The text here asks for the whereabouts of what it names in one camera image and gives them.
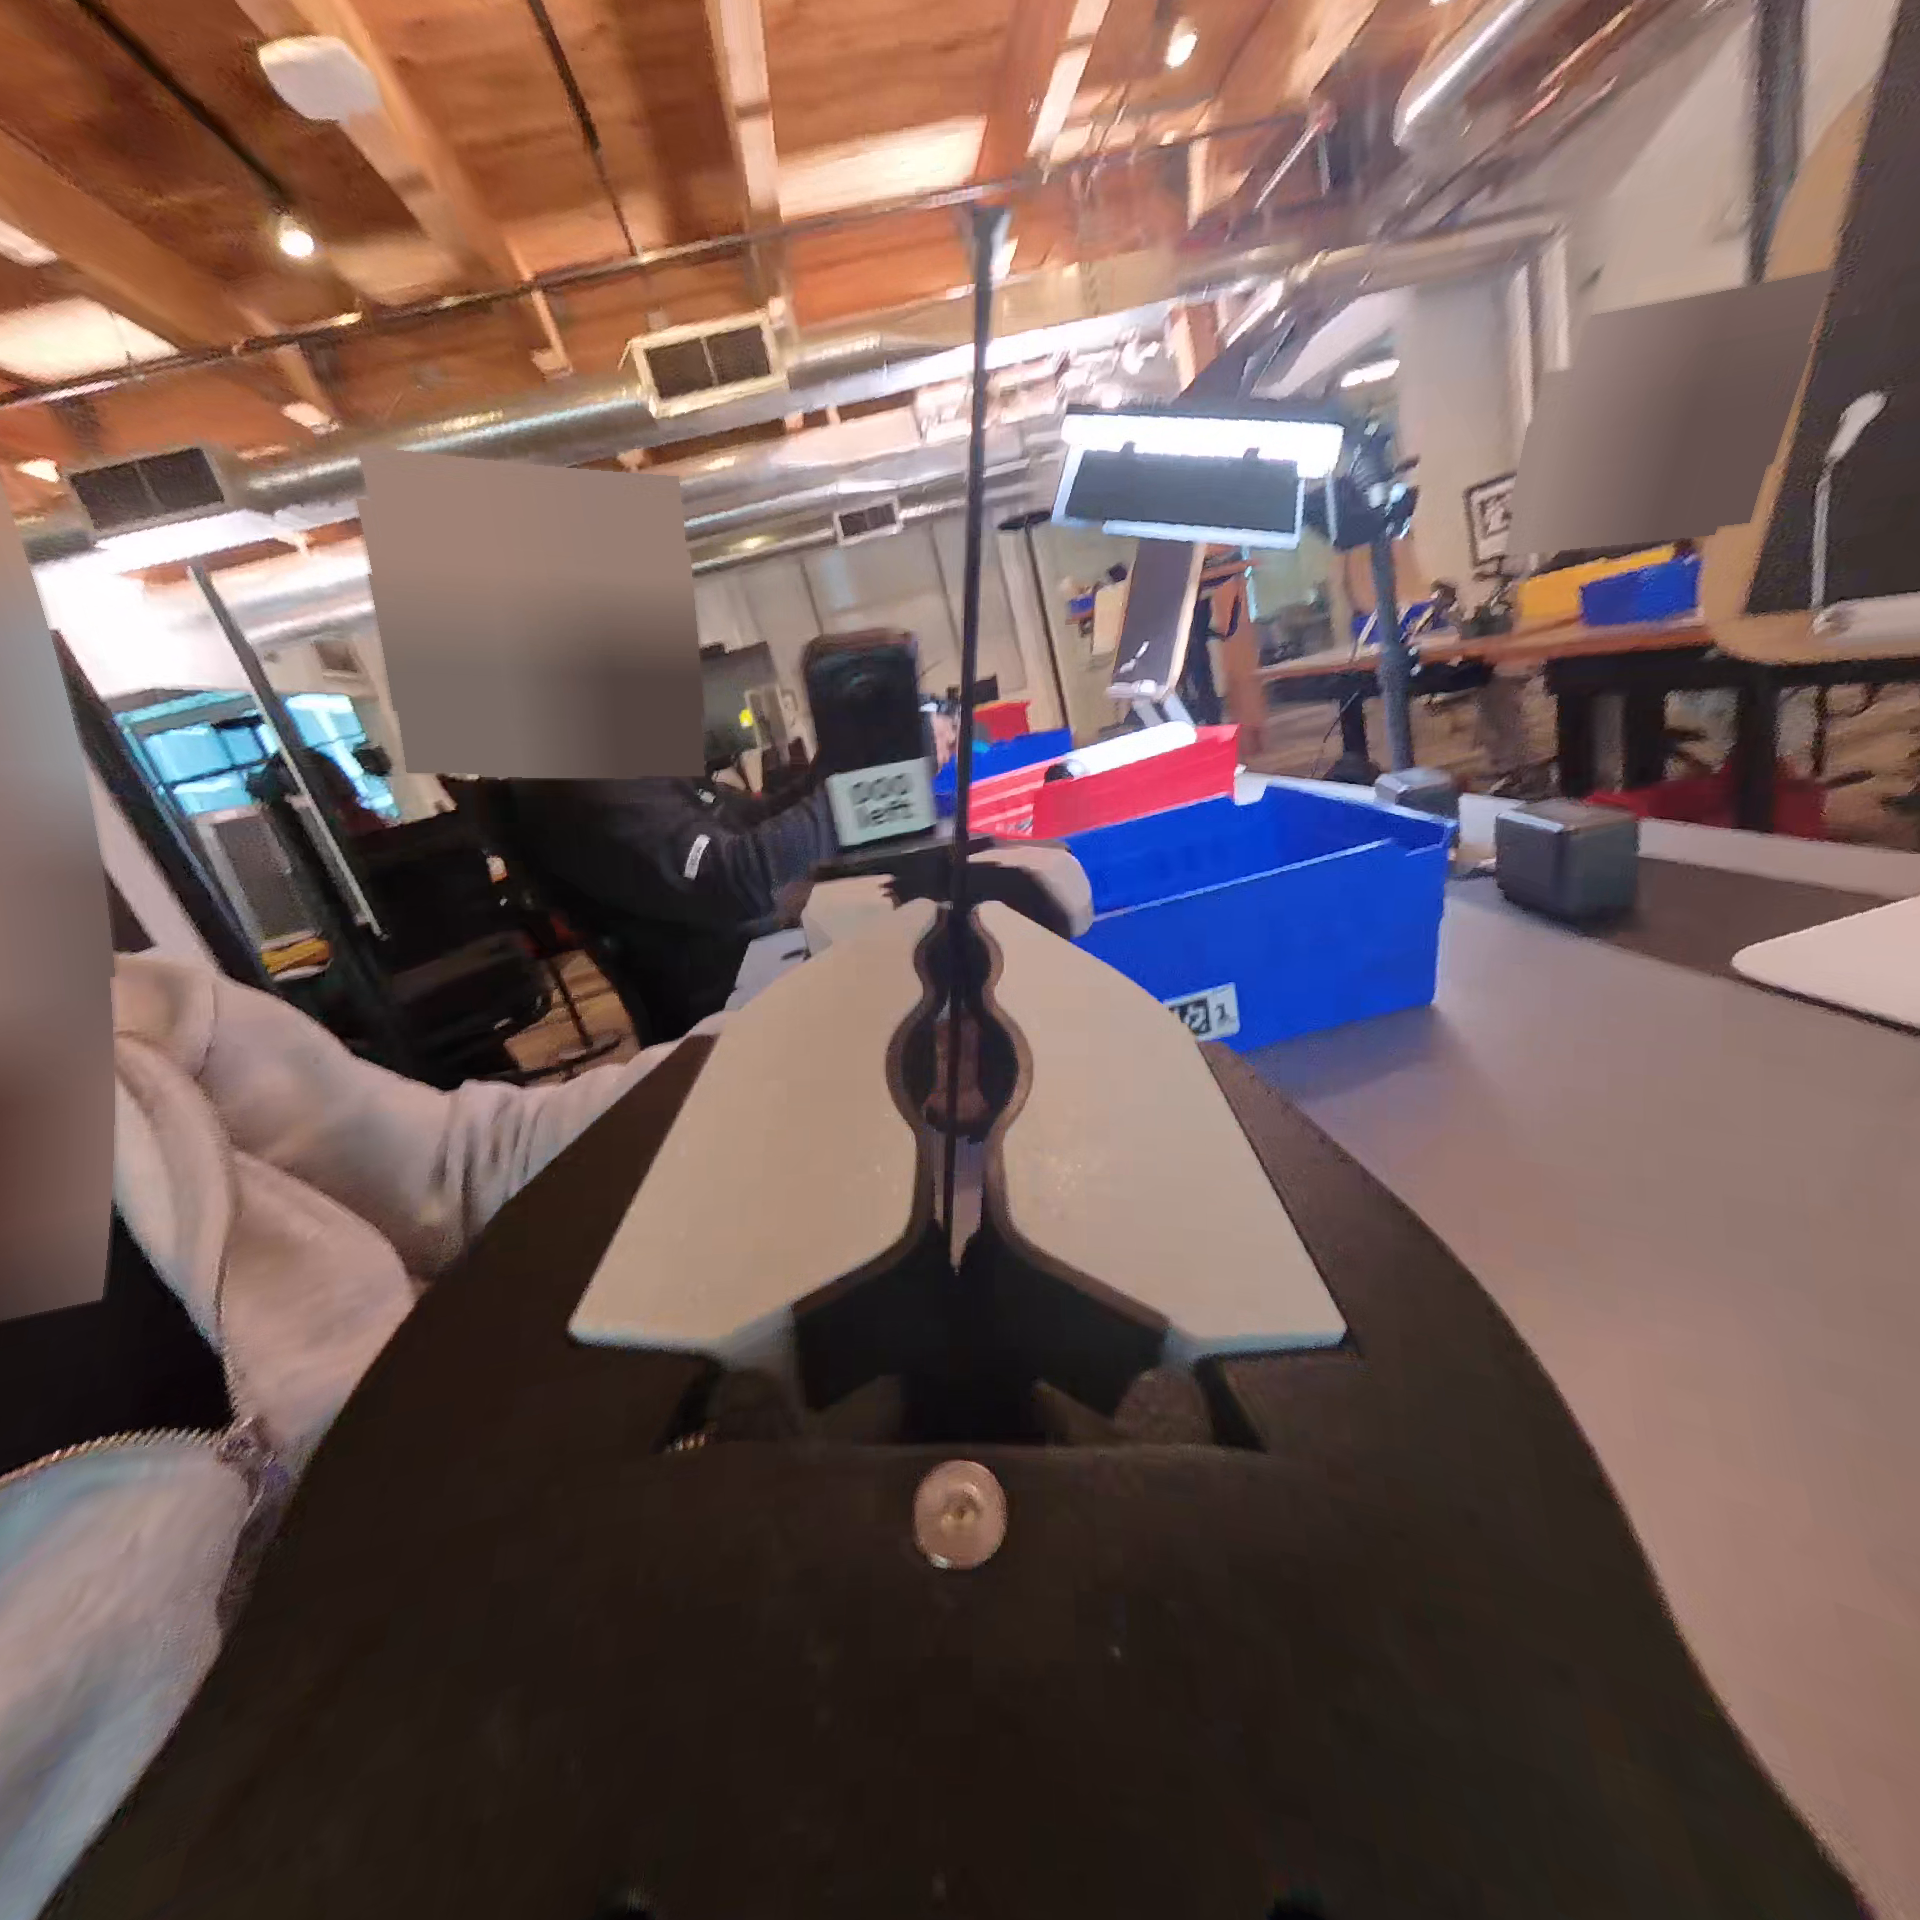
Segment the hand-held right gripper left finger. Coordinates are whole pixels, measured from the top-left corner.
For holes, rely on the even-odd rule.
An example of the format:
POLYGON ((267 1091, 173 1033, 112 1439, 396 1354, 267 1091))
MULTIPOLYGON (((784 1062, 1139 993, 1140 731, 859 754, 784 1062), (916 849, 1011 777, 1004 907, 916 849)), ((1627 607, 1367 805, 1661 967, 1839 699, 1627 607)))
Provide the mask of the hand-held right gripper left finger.
POLYGON ((927 1362, 954 1267, 902 1062, 940 928, 933 903, 908 903, 726 1017, 574 1342, 763 1370, 808 1408, 927 1362))

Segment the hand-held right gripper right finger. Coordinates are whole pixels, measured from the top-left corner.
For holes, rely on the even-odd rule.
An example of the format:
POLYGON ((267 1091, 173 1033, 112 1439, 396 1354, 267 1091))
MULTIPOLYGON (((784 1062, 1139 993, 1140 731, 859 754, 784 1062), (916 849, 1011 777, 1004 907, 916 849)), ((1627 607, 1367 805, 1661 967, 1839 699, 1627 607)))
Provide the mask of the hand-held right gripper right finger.
POLYGON ((1152 1370, 1339 1347, 1348 1320, 1215 1055, 1011 904, 974 925, 980 1064, 1013 1077, 959 1277, 997 1377, 1111 1414, 1152 1370))

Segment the red plastic bin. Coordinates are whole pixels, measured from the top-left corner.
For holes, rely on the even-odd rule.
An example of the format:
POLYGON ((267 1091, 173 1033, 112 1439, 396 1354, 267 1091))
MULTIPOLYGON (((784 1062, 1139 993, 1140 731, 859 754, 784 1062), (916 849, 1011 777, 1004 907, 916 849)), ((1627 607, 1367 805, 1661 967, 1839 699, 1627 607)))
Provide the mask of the red plastic bin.
POLYGON ((1242 769, 1242 728, 1199 727, 1197 742, 1087 778, 1044 783, 1061 754, 990 768, 972 786, 972 834, 1062 843, 1148 814, 1227 800, 1242 769))

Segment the thin dark shiny metal plate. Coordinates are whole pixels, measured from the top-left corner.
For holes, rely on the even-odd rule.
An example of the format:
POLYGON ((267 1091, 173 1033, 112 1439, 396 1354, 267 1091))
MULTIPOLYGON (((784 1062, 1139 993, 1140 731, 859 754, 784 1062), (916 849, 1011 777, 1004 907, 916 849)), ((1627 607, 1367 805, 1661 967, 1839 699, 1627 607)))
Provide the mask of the thin dark shiny metal plate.
POLYGON ((972 370, 966 432, 966 499, 965 499, 965 592, 959 704, 956 738, 956 787, 951 815, 951 864, 946 893, 946 1050, 943 1050, 943 1241, 951 1262, 962 1253, 958 1149, 965 1135, 959 1117, 965 1037, 970 1030, 970 851, 972 851, 972 783, 974 783, 974 706, 978 680, 980 618, 980 555, 987 504, 987 432, 990 432, 990 351, 994 307, 994 258, 1006 235, 1011 207, 986 199, 970 207, 972 240, 972 370))

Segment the blue plastic bin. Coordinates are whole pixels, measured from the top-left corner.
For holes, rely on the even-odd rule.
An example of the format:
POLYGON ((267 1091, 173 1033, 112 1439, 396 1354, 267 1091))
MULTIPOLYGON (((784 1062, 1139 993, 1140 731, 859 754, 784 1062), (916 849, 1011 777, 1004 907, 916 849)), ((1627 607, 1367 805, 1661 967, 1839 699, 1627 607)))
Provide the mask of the blue plastic bin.
POLYGON ((1197 1040, 1255 1050, 1426 1007, 1456 824, 1270 783, 1076 831, 1078 943, 1197 1040))

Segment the person's left forearm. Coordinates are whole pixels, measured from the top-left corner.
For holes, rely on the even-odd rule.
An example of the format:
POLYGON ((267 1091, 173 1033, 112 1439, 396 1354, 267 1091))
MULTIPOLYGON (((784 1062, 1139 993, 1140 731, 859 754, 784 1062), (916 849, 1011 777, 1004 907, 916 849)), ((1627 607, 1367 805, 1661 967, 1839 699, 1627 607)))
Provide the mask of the person's left forearm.
POLYGON ((390 1331, 563 1146, 682 1050, 555 1087, 436 1089, 269 992, 147 952, 112 968, 112 1198, 211 1345, 224 1286, 328 1297, 390 1331))

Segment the ceiling air vent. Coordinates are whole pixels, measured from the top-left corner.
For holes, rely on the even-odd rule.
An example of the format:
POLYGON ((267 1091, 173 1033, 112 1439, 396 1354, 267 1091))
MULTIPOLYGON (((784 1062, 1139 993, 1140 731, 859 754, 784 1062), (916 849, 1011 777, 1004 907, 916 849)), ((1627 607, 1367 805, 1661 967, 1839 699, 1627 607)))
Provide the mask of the ceiling air vent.
POLYGON ((766 307, 630 335, 619 368, 656 417, 786 386, 776 328, 766 307))
POLYGON ((96 543, 232 506, 224 458, 202 443, 63 469, 63 487, 96 543))

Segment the LED light panel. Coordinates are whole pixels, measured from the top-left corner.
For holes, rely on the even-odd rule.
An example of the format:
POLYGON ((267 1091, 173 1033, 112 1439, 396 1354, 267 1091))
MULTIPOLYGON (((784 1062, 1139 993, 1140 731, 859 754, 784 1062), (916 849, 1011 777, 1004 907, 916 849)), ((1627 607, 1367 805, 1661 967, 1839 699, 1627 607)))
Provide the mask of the LED light panel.
POLYGON ((1327 504, 1348 435, 1323 406, 1075 403, 1052 515, 1112 537, 1290 551, 1310 506, 1327 504))

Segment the black light stand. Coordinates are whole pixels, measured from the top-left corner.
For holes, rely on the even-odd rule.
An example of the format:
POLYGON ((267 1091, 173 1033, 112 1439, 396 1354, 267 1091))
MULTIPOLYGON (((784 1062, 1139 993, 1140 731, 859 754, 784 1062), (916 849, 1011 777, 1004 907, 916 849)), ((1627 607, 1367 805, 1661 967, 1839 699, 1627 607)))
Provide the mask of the black light stand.
POLYGON ((1375 624, 1375 686, 1382 706, 1387 768, 1413 765, 1411 678, 1413 655, 1404 634, 1395 545, 1411 527, 1419 488, 1402 458, 1395 429, 1378 415, 1347 422, 1342 453, 1326 479, 1327 541, 1339 555, 1363 551, 1371 568, 1375 624))

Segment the yellow storage bin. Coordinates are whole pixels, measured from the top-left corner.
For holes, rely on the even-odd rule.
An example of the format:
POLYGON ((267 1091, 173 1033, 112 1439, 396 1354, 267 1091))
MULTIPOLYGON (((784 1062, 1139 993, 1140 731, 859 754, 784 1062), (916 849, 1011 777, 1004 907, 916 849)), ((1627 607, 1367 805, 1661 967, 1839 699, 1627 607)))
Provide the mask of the yellow storage bin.
POLYGON ((1631 549, 1621 555, 1531 571, 1527 577, 1518 581, 1511 593, 1518 629, 1541 629, 1580 621, 1580 595, 1589 585, 1612 581, 1629 571, 1660 566, 1674 557, 1674 543, 1655 543, 1631 549))

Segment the small blue storage bin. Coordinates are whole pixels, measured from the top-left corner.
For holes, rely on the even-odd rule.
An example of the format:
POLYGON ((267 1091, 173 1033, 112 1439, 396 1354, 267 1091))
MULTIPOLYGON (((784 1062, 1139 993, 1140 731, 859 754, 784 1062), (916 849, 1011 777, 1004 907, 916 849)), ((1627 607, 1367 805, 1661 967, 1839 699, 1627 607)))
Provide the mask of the small blue storage bin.
POLYGON ((1607 571, 1580 587, 1580 618, 1589 629, 1666 626, 1698 618, 1698 552, 1607 571))

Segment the white ceiling access point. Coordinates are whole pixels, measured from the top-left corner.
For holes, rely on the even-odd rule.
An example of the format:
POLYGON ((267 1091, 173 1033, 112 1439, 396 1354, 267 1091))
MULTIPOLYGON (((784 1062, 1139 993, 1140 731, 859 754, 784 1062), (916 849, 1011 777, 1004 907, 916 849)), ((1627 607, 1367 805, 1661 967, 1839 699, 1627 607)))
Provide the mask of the white ceiling access point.
POLYGON ((378 77, 338 35, 267 38, 255 47, 255 63, 272 90, 307 121, 346 127, 383 111, 378 77))

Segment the silver ceiling duct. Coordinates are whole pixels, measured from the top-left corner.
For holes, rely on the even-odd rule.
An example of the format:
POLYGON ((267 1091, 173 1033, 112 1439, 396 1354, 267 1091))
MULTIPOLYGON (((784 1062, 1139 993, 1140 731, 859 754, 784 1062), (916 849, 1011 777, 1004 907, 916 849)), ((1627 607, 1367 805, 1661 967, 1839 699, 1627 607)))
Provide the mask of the silver ceiling duct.
MULTIPOLYGON (((1215 357, 1197 371, 1205 392, 1222 391, 1231 374, 1250 391, 1263 371, 1280 370, 1283 342, 1302 342, 1351 299, 1518 264, 1541 254, 1567 218, 1555 207, 1527 207, 1501 218, 1378 237, 1278 261, 1276 248, 1243 248, 1197 261, 1183 279, 1171 275, 1171 255, 1131 254, 1112 264, 1123 290, 1148 299, 1092 307, 1100 275, 1092 269, 1044 271, 994 297, 986 368, 1054 353, 1117 347, 1159 328, 1176 310, 1248 294, 1248 305, 1221 328, 1215 357)), ((750 424, 816 413, 863 399, 940 386, 974 371, 974 320, 965 303, 956 342, 912 341, 871 331, 799 360, 798 381, 754 391, 724 391, 682 413, 639 395, 627 374, 571 379, 541 395, 520 395, 392 427, 336 434, 304 455, 247 463, 237 473, 239 503, 279 514, 356 496, 363 456, 372 450, 424 450, 474 458, 533 463, 590 463, 616 453, 712 438, 750 424)))

